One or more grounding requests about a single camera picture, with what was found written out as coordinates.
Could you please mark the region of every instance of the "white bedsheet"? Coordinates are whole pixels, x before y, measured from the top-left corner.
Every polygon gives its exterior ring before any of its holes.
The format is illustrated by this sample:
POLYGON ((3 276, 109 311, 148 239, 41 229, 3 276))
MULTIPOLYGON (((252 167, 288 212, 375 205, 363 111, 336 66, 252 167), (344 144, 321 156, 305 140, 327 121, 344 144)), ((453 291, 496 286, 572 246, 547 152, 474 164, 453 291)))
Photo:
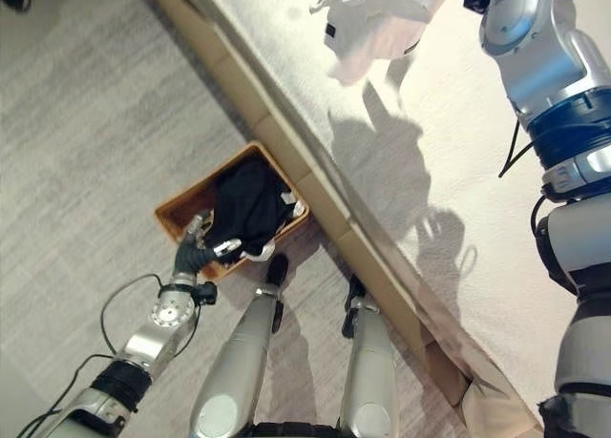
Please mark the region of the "white bedsheet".
MULTIPOLYGON (((316 0, 213 1, 356 192, 355 207, 442 302, 445 325, 464 329, 536 411, 553 393, 575 301, 547 278, 530 232, 537 158, 496 178, 515 117, 480 49, 480 17, 447 0, 409 60, 375 63, 343 88, 327 77, 334 55, 325 14, 308 12, 316 0)), ((576 4, 579 27, 611 61, 609 0, 576 4)))

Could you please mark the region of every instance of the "wire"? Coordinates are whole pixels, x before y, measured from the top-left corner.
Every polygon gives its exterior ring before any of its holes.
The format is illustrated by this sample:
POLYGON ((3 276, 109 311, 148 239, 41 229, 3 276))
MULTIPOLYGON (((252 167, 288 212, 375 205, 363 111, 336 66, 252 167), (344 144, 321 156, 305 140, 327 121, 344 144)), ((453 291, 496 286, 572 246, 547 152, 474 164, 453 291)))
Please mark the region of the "wire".
POLYGON ((514 149, 516 148, 517 130, 519 130, 519 120, 516 120, 516 127, 514 128, 514 136, 512 137, 512 145, 509 147, 509 153, 507 154, 507 158, 505 159, 505 164, 503 164, 503 168, 500 170, 500 173, 498 174, 498 178, 503 177, 503 175, 511 167, 509 163, 512 160, 512 155, 514 154, 514 149))
POLYGON ((161 278, 157 274, 153 274, 153 273, 143 274, 142 276, 138 276, 137 278, 132 279, 129 282, 125 282, 123 285, 121 285, 117 290, 115 290, 111 294, 110 297, 108 297, 108 299, 106 300, 106 302, 102 306, 102 311, 99 314, 99 327, 100 327, 100 330, 102 332, 102 338, 104 338, 104 343, 106 343, 106 345, 108 346, 109 350, 112 352, 113 355, 116 355, 116 349, 113 346, 113 344, 111 343, 111 340, 108 338, 108 333, 106 332, 106 324, 104 323, 104 315, 106 313, 106 308, 109 306, 111 301, 114 300, 115 297, 119 293, 121 293, 123 290, 125 290, 126 288, 131 287, 136 282, 140 282, 143 279, 147 279, 147 278, 155 278, 155 279, 157 279, 157 283, 159 285, 159 288, 161 288, 163 286, 163 284, 161 283, 161 278))
POLYGON ((42 425, 43 422, 45 422, 45 419, 47 419, 50 416, 53 416, 55 414, 57 414, 58 412, 60 412, 60 409, 56 409, 57 406, 61 403, 61 401, 66 397, 66 395, 68 394, 68 392, 70 392, 70 389, 73 388, 74 383, 76 382, 76 378, 78 378, 78 373, 80 373, 80 370, 83 369, 83 367, 92 359, 95 358, 100 358, 100 359, 113 359, 113 357, 111 355, 106 355, 106 354, 92 354, 89 357, 87 357, 82 364, 80 364, 78 366, 78 368, 76 369, 76 371, 74 372, 73 378, 70 381, 70 383, 68 384, 68 386, 64 389, 63 392, 61 392, 61 394, 59 395, 59 397, 57 397, 57 400, 55 400, 53 402, 53 404, 51 405, 51 407, 47 410, 47 412, 45 412, 44 414, 41 414, 40 416, 36 417, 35 419, 33 419, 29 424, 27 424, 17 435, 17 438, 21 438, 22 436, 24 436, 24 434, 26 433, 26 431, 28 430, 28 428, 33 426, 33 429, 28 433, 27 438, 31 438, 36 431, 40 428, 40 426, 42 425))
POLYGON ((543 195, 538 201, 535 203, 535 207, 533 207, 533 212, 531 213, 531 229, 533 230, 533 236, 537 235, 537 213, 543 201, 546 200, 547 197, 543 195))
POLYGON ((54 416, 55 414, 59 414, 60 412, 61 412, 61 409, 54 409, 53 411, 47 411, 47 412, 44 412, 44 413, 40 414, 38 417, 36 417, 36 418, 32 419, 31 421, 29 421, 28 424, 21 429, 21 431, 17 435, 17 438, 22 438, 26 434, 28 429, 31 426, 33 426, 34 424, 42 423, 48 417, 54 416))
POLYGON ((184 346, 176 354, 174 354, 175 359, 178 357, 178 355, 184 352, 184 349, 186 349, 188 345, 191 343, 191 340, 193 340, 193 337, 195 336, 195 331, 198 329, 198 326, 200 325, 200 314, 201 314, 201 306, 198 306, 198 315, 195 318, 195 325, 193 326, 193 331, 191 332, 191 335, 189 335, 189 339, 184 344, 184 346))
POLYGON ((535 142, 533 141, 530 144, 528 144, 526 147, 524 147, 522 150, 520 150, 516 156, 513 156, 514 149, 516 148, 517 130, 519 130, 519 120, 516 120, 516 127, 514 128, 514 136, 512 137, 512 145, 509 147, 509 154, 507 154, 507 159, 505 159, 505 164, 503 164, 503 169, 501 169, 500 173, 498 173, 498 178, 505 176, 505 173, 509 171, 511 167, 514 166, 517 163, 517 161, 520 158, 522 158, 524 154, 528 152, 529 150, 531 150, 533 146, 535 145, 535 142))

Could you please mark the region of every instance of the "white towel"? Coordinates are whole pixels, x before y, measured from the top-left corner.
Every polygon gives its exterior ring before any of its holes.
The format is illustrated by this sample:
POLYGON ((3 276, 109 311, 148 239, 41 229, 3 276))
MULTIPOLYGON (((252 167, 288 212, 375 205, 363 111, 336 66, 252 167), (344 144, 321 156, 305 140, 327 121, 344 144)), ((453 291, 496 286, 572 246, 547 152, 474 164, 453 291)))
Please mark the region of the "white towel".
POLYGON ((403 56, 444 0, 319 0, 311 12, 329 7, 325 43, 335 52, 330 75, 343 85, 362 78, 374 59, 403 56))

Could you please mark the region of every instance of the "floor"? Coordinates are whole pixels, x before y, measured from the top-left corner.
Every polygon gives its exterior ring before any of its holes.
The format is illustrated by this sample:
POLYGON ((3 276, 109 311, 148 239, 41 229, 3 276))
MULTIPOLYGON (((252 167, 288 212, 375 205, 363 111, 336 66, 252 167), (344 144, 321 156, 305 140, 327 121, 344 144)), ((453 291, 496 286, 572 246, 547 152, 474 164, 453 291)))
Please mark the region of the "floor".
MULTIPOLYGON (((0 436, 42 412, 89 354, 98 312, 121 283, 167 278, 175 245, 153 210, 249 140, 150 0, 33 0, 0 7, 0 436)), ((348 364, 340 335, 349 271, 314 220, 279 245, 291 259, 256 420, 335 424, 348 364)), ((124 436, 186 436, 191 405, 265 265, 219 282, 192 345, 124 436)), ((139 326, 152 283, 108 310, 115 342, 139 326)), ((394 332, 401 436, 467 432, 394 332)), ((75 388, 104 366, 92 362, 75 388)))

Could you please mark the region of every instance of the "robot leg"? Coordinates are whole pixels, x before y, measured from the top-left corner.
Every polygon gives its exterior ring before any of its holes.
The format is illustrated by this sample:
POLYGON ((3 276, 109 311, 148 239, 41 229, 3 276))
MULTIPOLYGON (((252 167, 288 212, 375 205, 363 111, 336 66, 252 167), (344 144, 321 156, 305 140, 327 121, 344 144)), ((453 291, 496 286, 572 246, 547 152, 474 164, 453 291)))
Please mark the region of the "robot leg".
POLYGON ((384 319, 356 277, 350 281, 343 333, 352 353, 339 426, 358 438, 397 437, 398 406, 392 345, 384 319))

